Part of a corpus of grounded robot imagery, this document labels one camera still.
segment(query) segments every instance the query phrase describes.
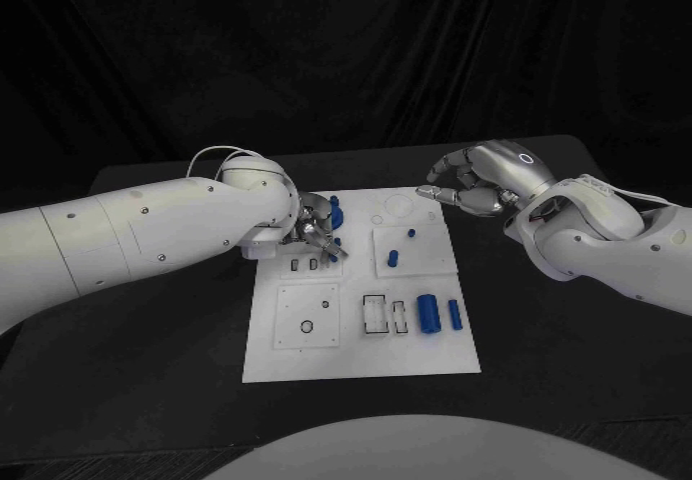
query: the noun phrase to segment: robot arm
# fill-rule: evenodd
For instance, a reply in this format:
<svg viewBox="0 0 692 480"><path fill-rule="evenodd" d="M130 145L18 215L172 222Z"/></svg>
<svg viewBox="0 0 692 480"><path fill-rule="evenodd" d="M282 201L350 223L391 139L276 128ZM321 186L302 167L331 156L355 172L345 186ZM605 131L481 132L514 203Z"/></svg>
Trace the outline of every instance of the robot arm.
<svg viewBox="0 0 692 480"><path fill-rule="evenodd" d="M344 256L328 215L312 218L279 165L236 157L221 170L221 182L181 178L0 215L0 334L50 306L234 245L249 259L272 257L285 238Z"/></svg>
<svg viewBox="0 0 692 480"><path fill-rule="evenodd" d="M452 168L465 190L423 185L417 195L476 216L514 206L504 233L550 278L589 276L637 301L692 315L692 209L587 175L556 182L537 156L507 140L448 154L427 181ZM615 192L667 206L639 214Z"/></svg>

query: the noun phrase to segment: black table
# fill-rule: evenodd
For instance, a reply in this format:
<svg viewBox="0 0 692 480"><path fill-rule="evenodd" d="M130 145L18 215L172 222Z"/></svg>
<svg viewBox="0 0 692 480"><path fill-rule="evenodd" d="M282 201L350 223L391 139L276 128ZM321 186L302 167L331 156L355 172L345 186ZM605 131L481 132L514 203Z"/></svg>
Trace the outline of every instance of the black table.
<svg viewBox="0 0 692 480"><path fill-rule="evenodd" d="M556 177L602 177L569 136L520 140ZM273 157L303 191L410 186L468 144ZM217 162L194 174L211 176ZM184 175L113 166L100 193ZM241 384L254 264L233 249L25 321L0 371L0 462L259 445L316 425L452 414L534 429L692 410L692 319L590 279L551 281L502 219L443 207L481 374Z"/></svg>

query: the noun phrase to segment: blue object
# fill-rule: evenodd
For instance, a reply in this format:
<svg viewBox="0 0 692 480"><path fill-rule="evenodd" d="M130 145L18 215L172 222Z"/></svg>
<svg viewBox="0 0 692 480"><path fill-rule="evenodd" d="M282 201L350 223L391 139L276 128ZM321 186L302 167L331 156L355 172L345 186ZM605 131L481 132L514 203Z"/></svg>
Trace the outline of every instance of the blue object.
<svg viewBox="0 0 692 480"><path fill-rule="evenodd" d="M396 250L391 250L389 252L389 260L386 261L386 264L390 267L394 267L397 262L399 262L399 252Z"/></svg>
<svg viewBox="0 0 692 480"><path fill-rule="evenodd" d="M420 320L422 333L436 333L442 329L433 295L420 295L417 297L417 319Z"/></svg>
<svg viewBox="0 0 692 480"><path fill-rule="evenodd" d="M342 210L338 208L338 197L331 195L328 198L331 204L331 230L335 230L342 224Z"/></svg>
<svg viewBox="0 0 692 480"><path fill-rule="evenodd" d="M334 243L341 246L341 239L338 237L334 238ZM337 262L338 259L335 258L335 255L331 255L328 254L328 259L332 261L332 262Z"/></svg>
<svg viewBox="0 0 692 480"><path fill-rule="evenodd" d="M461 330L461 317L458 315L458 303L455 300L449 300L449 315L451 315L451 328Z"/></svg>

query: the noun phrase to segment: black backdrop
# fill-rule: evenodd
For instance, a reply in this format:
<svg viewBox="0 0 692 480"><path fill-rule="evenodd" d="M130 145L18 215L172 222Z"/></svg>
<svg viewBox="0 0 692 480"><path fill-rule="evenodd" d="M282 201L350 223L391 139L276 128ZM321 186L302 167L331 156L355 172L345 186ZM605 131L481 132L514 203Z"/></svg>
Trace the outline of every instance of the black backdrop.
<svg viewBox="0 0 692 480"><path fill-rule="evenodd" d="M5 7L2 210L83 195L105 165L208 144L272 155L556 133L582 139L622 187L686 200L683 3Z"/></svg>

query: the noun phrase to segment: robotic hand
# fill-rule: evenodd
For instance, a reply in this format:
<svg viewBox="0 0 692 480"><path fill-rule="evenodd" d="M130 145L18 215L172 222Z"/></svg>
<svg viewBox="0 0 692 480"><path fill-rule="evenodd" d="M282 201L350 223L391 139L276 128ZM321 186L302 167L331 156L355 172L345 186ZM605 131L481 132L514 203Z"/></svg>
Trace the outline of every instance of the robotic hand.
<svg viewBox="0 0 692 480"><path fill-rule="evenodd" d="M692 209L621 190L589 175L556 181L517 143L489 140L446 154L427 182L455 169L464 190L416 193L479 217L515 207L504 234L554 280L589 276L622 295L692 315ZM618 196L665 205L638 213Z"/></svg>
<svg viewBox="0 0 692 480"><path fill-rule="evenodd" d="M0 334L50 306L234 245L247 259L298 241L324 258L345 257L331 241L329 202L295 190L273 161L221 148L236 153L220 182L187 176L0 215ZM230 158L237 153L246 156Z"/></svg>

